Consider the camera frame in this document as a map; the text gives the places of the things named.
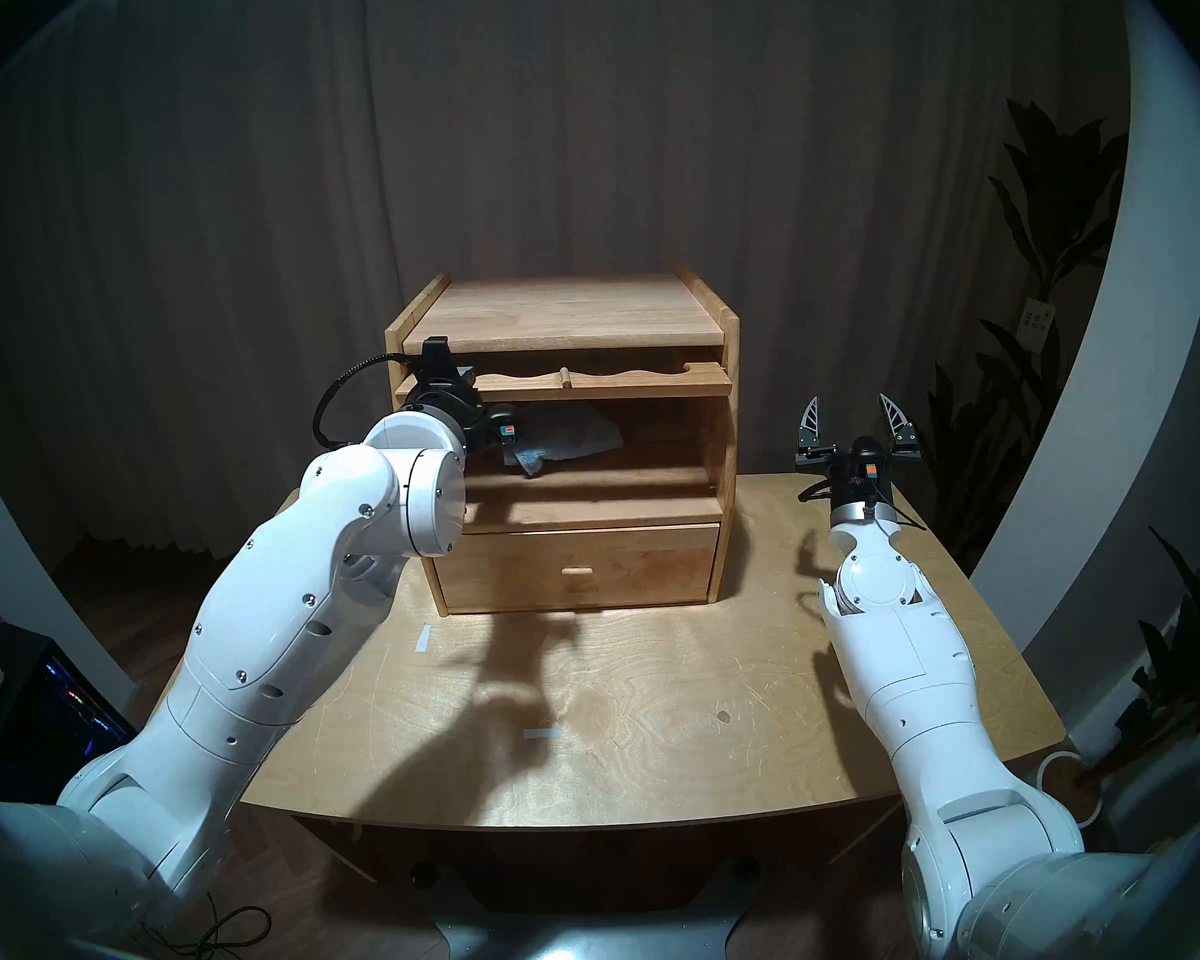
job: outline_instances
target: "cable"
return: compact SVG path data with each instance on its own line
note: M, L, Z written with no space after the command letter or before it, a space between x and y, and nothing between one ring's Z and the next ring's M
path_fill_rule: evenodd
M257 943L266 940L268 934L271 932L271 913L268 912L265 908L263 908L260 905L241 905L238 910L235 908L234 912L227 912L226 916L223 916L220 919L217 917L217 905L214 902L214 896L211 894L206 894L206 898L209 899L210 910L211 912L214 912L214 924L210 925L204 931L204 935L200 936L200 938L197 940L196 942L186 942L186 943L168 942L163 932L160 932L160 930L152 930L146 923L142 923L143 932L145 932L148 937L152 940L152 942L164 947L175 956L191 956L194 958L194 960L212 960L212 958L217 956L217 953L220 950L228 954L229 956L236 958L236 960L240 960L239 953L235 953L235 950L232 949L233 946L235 947L256 946ZM238 916L242 916L245 912L258 912L258 914L262 914L262 918L266 919L266 925L264 926L262 932L258 932L258 935L251 940L238 940L234 942L224 942L224 943L218 942L217 940L218 930L221 930L221 928L226 925L226 923L229 923Z
M918 530L920 530L920 533L929 533L929 530L926 530L924 526L920 526L918 522L916 522L916 520L911 518L906 512L904 512L904 510L900 510L896 505L894 505L884 496L881 494L881 487L875 482L875 478L871 479L871 490L875 491L875 494L881 499L881 502L883 502L886 505L888 505L888 508L892 508L895 512L898 512L898 516L902 517L902 522L900 522L899 526L914 526Z
M325 416L325 409L329 408L329 403L334 401L334 396L337 395L337 389L346 385L353 376L359 374L366 367L371 367L374 364L380 364L383 361L395 361L396 364L408 365L409 359L403 354L374 354L370 356L367 361L360 361L360 364L354 367L349 367L338 376L337 380L334 382L319 397L319 402L316 403L316 414L311 418L311 432L316 438L316 443L324 446L325 450L338 450L340 446L350 446L354 440L331 440L329 439L319 428L319 421Z

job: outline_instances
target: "towel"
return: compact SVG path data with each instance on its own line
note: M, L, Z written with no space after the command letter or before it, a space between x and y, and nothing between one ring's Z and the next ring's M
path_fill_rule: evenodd
M520 442L503 446L503 463L517 462L532 478L544 461L572 461L622 446L622 432L590 402L526 402L517 407Z

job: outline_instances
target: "wooden shelf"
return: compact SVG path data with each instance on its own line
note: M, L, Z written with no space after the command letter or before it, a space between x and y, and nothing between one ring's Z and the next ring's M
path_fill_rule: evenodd
M690 442L550 461L536 478L494 452L467 464L464 534L719 522L724 510Z
M547 462L536 478L491 452L468 461L467 546L422 559L442 616L450 590L458 608L488 612L719 599L734 512L738 317L702 278L684 268L517 282L442 272L386 328L386 349L419 354L427 336L448 338L486 403L602 402L623 439ZM415 382L402 364L389 370L398 409ZM577 563L558 563L562 544ZM661 544L661 570L650 544ZM460 554L470 560L461 571ZM499 587L464 594L482 580Z
M671 275L455 282L409 326L406 354L427 336L448 336L455 354L724 346L724 330Z
M403 402L413 391L413 374L395 389ZM478 374L476 391L486 402L539 402L604 398L709 398L727 396L733 383L714 361L686 364L678 374L659 371L619 371L618 374L584 374L562 367L548 374L514 378L510 374Z

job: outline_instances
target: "white wall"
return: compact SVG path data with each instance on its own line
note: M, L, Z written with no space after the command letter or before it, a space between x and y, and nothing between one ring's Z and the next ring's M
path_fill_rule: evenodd
M1130 136L1110 258L1050 428L972 578L1020 649L1126 500L1200 316L1200 73L1146 0L1126 18Z
M102 649L31 553L0 498L0 617L58 642L80 673L118 709L136 685Z

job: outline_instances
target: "curtain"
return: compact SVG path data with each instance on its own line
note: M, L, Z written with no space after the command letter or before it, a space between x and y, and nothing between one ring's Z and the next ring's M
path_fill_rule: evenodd
M224 554L436 272L683 262L742 319L742 467L787 470L812 394L842 442L881 390L923 420L934 361L1016 317L1004 98L1128 82L1068 64L1074 13L80 0L0 74L1 350L90 533ZM326 432L386 410L371 376Z

